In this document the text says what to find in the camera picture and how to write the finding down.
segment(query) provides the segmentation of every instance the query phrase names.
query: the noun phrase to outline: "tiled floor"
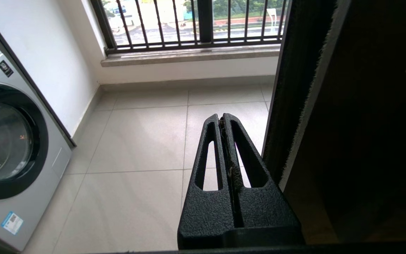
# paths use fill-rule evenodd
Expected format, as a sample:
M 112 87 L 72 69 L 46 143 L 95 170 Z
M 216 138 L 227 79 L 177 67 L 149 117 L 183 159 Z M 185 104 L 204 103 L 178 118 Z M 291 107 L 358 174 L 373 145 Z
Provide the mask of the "tiled floor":
M 271 85 L 103 95 L 24 253 L 177 249 L 203 122 L 233 114 L 261 151 L 271 97 Z M 217 186 L 209 151 L 205 190 Z

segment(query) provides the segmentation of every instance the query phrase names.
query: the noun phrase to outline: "black textured plastic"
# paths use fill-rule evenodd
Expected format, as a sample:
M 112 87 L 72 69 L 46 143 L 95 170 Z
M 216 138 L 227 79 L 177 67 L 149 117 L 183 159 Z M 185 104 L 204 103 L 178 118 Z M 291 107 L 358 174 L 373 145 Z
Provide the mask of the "black textured plastic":
M 203 191 L 208 145 L 214 141 L 219 190 Z M 244 186 L 236 147 L 251 188 Z M 179 249 L 304 244 L 300 223 L 242 123 L 231 114 L 203 124 L 178 227 Z

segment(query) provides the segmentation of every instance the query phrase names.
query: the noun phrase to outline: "washing machine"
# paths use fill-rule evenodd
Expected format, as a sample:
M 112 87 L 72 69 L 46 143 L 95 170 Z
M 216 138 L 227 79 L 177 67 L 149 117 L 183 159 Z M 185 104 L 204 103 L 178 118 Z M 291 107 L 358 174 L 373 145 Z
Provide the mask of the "washing machine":
M 70 157 L 48 110 L 0 51 L 0 245 L 24 249 Z

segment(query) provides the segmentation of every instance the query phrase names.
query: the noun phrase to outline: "window sill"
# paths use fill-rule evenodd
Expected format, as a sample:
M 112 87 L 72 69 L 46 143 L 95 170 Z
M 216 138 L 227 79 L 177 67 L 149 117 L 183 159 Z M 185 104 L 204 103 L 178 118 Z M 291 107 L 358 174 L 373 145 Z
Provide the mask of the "window sill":
M 280 44 L 164 50 L 142 53 L 114 54 L 101 61 L 102 67 L 176 63 L 190 61 L 226 60 L 241 58 L 266 58 L 278 56 Z

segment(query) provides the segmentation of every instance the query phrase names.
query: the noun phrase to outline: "label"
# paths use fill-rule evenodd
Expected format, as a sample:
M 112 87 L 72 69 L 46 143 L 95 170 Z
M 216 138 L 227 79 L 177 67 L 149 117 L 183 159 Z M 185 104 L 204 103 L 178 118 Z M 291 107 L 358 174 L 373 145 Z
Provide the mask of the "label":
M 9 212 L 3 223 L 1 223 L 1 227 L 16 235 L 22 224 L 23 220 L 18 217 L 18 215 L 16 215 L 14 212 Z
M 4 74 L 6 74 L 7 77 L 10 77 L 10 75 L 13 74 L 13 70 L 4 60 L 0 63 L 0 69 L 4 72 Z

